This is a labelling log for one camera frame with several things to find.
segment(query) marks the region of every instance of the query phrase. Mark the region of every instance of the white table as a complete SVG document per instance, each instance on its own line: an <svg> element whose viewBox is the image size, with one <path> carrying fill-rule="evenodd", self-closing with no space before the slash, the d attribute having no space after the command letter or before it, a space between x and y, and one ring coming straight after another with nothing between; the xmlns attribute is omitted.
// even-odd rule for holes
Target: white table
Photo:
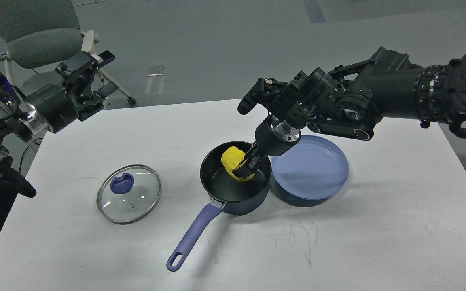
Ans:
<svg viewBox="0 0 466 291"><path fill-rule="evenodd" d="M237 104L108 110L47 134L28 173L37 197L19 196L0 234L0 290L466 290L466 173L438 126L390 118L370 142L327 137L350 164L339 199L299 208L270 192L248 215L219 215L168 271L209 201L202 159L253 141L266 114ZM116 225L96 194L128 164L153 167L163 193Z"/></svg>

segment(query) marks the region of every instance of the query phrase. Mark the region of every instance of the chair wheel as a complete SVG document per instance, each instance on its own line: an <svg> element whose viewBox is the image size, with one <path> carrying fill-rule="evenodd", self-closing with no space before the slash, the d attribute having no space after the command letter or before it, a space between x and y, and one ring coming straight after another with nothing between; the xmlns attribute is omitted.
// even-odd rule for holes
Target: chair wheel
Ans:
<svg viewBox="0 0 466 291"><path fill-rule="evenodd" d="M133 97L128 97L127 101L131 106L136 105L136 100Z"/></svg>

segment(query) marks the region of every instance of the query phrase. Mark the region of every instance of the handle hole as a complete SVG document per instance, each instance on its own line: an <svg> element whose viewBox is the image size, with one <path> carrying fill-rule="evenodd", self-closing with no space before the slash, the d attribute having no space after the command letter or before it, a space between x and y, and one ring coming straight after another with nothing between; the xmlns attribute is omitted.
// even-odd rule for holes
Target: handle hole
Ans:
<svg viewBox="0 0 466 291"><path fill-rule="evenodd" d="M177 252L175 256L172 257L172 260L170 260L170 265L172 267L176 267L182 257L183 257L183 254L181 254L180 252Z"/></svg>

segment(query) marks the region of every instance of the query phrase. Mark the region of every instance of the purple pan handle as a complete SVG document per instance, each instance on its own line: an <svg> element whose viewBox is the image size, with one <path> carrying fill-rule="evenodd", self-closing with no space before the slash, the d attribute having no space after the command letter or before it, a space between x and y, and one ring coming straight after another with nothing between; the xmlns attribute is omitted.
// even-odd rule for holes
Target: purple pan handle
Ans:
<svg viewBox="0 0 466 291"><path fill-rule="evenodd" d="M169 271L175 272L183 265L184 260L186 260L186 257L194 247L208 223L222 212L223 206L224 204L212 200L202 208L201 212L195 218L194 222L181 239L181 242L177 245L176 249L170 256L170 259L168 259L167 269ZM176 261L178 256L181 256L181 258L174 266L173 263Z"/></svg>

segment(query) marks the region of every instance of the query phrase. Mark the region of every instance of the glass lid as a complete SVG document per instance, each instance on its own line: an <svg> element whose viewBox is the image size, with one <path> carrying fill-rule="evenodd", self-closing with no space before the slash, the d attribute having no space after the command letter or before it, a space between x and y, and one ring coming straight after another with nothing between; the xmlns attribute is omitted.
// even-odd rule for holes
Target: glass lid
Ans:
<svg viewBox="0 0 466 291"><path fill-rule="evenodd" d="M133 223L149 214L161 196L157 173L142 164L118 169L98 190L100 213L112 223Z"/></svg>

